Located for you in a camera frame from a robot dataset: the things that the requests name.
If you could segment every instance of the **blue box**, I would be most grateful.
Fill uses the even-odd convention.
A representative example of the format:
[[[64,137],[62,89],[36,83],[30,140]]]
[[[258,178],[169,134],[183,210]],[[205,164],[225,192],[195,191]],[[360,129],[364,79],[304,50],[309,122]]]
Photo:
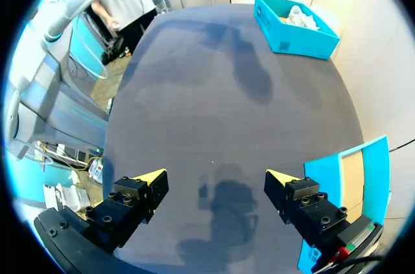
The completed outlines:
[[[282,22],[297,5],[307,15],[313,15],[317,31]],[[255,0],[254,16],[273,52],[329,59],[339,36],[303,3],[291,0]]]

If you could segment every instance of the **wooden board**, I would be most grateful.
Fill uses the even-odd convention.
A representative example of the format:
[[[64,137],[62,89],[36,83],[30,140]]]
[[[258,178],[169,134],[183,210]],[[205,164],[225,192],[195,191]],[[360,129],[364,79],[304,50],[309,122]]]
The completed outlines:
[[[359,150],[342,158],[343,202],[352,209],[363,201],[364,165],[362,151]]]
[[[354,206],[354,208],[348,211],[348,217],[346,218],[346,220],[350,223],[353,223],[358,217],[362,215],[362,210],[363,202],[360,202],[359,204]]]

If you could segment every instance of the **gray table surface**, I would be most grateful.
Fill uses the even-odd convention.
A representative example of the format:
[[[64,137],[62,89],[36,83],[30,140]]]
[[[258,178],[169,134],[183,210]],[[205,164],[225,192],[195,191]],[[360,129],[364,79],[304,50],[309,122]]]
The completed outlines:
[[[104,195],[167,168],[170,191],[116,255],[156,273],[296,273],[302,238],[263,192],[265,170],[362,143],[331,61],[274,54],[252,5],[158,16],[110,115]]]

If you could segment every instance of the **black pants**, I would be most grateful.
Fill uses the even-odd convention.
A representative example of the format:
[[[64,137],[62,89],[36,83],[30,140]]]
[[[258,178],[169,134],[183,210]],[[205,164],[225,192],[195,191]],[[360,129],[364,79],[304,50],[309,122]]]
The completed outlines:
[[[133,21],[124,29],[120,30],[120,34],[124,38],[124,42],[126,46],[130,49],[130,52],[133,53],[134,49],[138,44],[138,41],[143,36],[143,30],[146,30],[148,26],[151,24],[154,17],[156,17],[157,11],[156,9],[148,12],[147,14],[142,15],[140,18]]]

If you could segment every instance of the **cable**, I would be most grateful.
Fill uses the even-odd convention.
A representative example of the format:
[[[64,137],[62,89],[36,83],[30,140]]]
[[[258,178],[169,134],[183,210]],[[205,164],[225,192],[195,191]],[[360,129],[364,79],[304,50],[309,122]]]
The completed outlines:
[[[407,146],[408,144],[411,144],[411,143],[413,143],[414,141],[415,141],[415,139],[410,140],[410,141],[408,141],[407,143],[402,144],[401,146],[397,146],[396,148],[389,150],[389,153],[390,153],[390,152],[393,152],[393,151],[396,151],[396,150],[398,150],[398,149],[400,149],[400,148],[403,148],[404,146]]]
[[[62,150],[67,156],[70,156],[65,150],[59,148],[60,150]],[[83,170],[87,170],[89,168],[89,162],[92,161],[93,159],[102,159],[102,157],[100,156],[93,156],[90,159],[88,159],[88,161],[86,162],[86,166],[83,168],[75,168],[74,166],[70,165],[67,161],[65,161],[64,159],[62,159],[59,155],[53,154],[55,157],[57,157],[59,160],[61,160],[62,162],[64,162],[67,166],[69,166],[70,168],[72,168],[73,170],[78,170],[78,171],[83,171]]]
[[[25,142],[25,141],[22,141],[22,140],[20,140],[20,139],[17,139],[17,138],[14,138],[13,140],[14,140],[14,141],[17,141],[18,143],[24,144],[25,146],[28,146],[29,148],[32,148],[32,149],[33,149],[33,150],[35,150],[35,151],[40,152],[40,153],[41,153],[44,157],[46,157],[46,159],[48,159],[48,160],[49,160],[49,162],[40,162],[40,161],[38,161],[37,159],[35,159],[35,157],[34,157],[33,155],[30,155],[30,154],[25,154],[25,157],[26,157],[27,159],[29,159],[29,160],[31,160],[31,161],[34,161],[34,162],[38,163],[39,165],[52,165],[52,164],[54,163],[54,162],[53,162],[52,157],[50,157],[50,156],[49,156],[49,154],[47,154],[47,153],[45,153],[45,152],[41,151],[39,148],[35,147],[34,145],[32,145],[32,144],[30,144],[30,143],[27,143],[27,142]]]
[[[320,272],[319,274],[332,274],[337,273],[341,269],[347,268],[349,266],[354,266],[356,264],[364,263],[364,262],[371,262],[371,261],[381,261],[383,259],[383,256],[367,256],[362,258],[356,258],[351,260],[343,261],[336,266],[333,266],[332,268],[329,268],[323,272]]]
[[[82,42],[82,44],[85,46],[86,50],[92,55],[92,57],[94,57],[94,59],[96,59],[99,62],[99,64],[101,65],[102,69],[104,70],[105,76],[102,76],[102,75],[100,75],[98,73],[93,72],[91,69],[87,68],[83,63],[81,63],[81,66],[86,71],[88,71],[92,75],[96,76],[97,78],[102,78],[103,80],[105,80],[105,79],[108,78],[108,71],[105,68],[105,66],[102,64],[101,60],[98,57],[96,57],[96,55],[93,53],[93,51],[88,47],[88,45],[86,45],[84,39],[82,39],[82,36],[80,36],[80,33],[79,33],[79,18],[80,18],[80,16],[78,16],[78,18],[77,18],[77,24],[76,24],[76,27],[77,27],[77,36],[78,36],[79,40]]]

